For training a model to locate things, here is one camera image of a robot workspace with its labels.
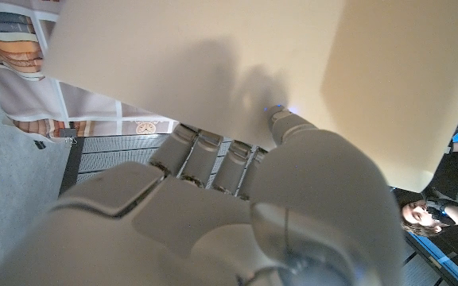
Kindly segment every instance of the white paper sheet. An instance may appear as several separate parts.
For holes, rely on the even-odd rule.
[[[70,1],[44,73],[268,149],[284,104],[421,191],[458,122],[458,2]]]

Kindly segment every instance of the long hair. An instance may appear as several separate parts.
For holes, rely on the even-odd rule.
[[[422,199],[420,194],[401,189],[395,189],[394,194],[395,199],[397,200],[399,216],[401,217],[401,228],[403,230],[427,238],[434,237],[443,232],[443,229],[441,229],[441,231],[439,232],[436,232],[436,226],[438,226],[438,224],[434,224],[432,226],[422,226],[418,223],[413,224],[411,222],[408,222],[402,216],[402,208],[408,203],[416,202]]]

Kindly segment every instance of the white robotic arm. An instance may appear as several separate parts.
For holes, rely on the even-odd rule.
[[[73,187],[0,267],[0,284],[396,285],[398,212],[377,167],[283,106],[279,145],[178,126],[149,161]]]

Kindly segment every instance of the concrete floor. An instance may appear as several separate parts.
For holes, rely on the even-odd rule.
[[[0,263],[35,218],[57,199],[69,149],[33,140],[3,126],[0,109]]]

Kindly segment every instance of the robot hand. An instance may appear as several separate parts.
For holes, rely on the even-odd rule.
[[[402,233],[377,167],[283,106],[263,116],[278,147],[233,141],[212,189],[223,138],[180,125],[148,165],[67,191],[0,284],[398,284]]]

